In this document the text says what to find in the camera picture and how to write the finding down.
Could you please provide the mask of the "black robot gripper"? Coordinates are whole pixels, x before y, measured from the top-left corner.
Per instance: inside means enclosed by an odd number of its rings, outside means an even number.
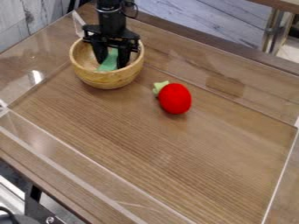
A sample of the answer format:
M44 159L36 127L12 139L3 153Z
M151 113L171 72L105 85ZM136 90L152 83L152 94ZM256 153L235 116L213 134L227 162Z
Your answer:
M92 45L97 63L101 64L108 56L108 46L119 47L116 65L117 68L125 67L131 51L137 52L139 50L140 35L128 29L123 29L115 34L104 34L97 24L84 24L81 29L84 32L83 41Z

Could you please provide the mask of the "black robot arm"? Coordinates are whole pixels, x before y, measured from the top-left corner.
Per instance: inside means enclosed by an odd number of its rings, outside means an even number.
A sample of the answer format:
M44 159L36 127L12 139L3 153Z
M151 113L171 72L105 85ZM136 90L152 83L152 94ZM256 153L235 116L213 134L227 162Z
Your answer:
M83 41L91 44L97 70L113 71L127 66L131 53L139 52L140 36L127 29L127 19L136 18L135 0L97 0L97 24L81 26Z

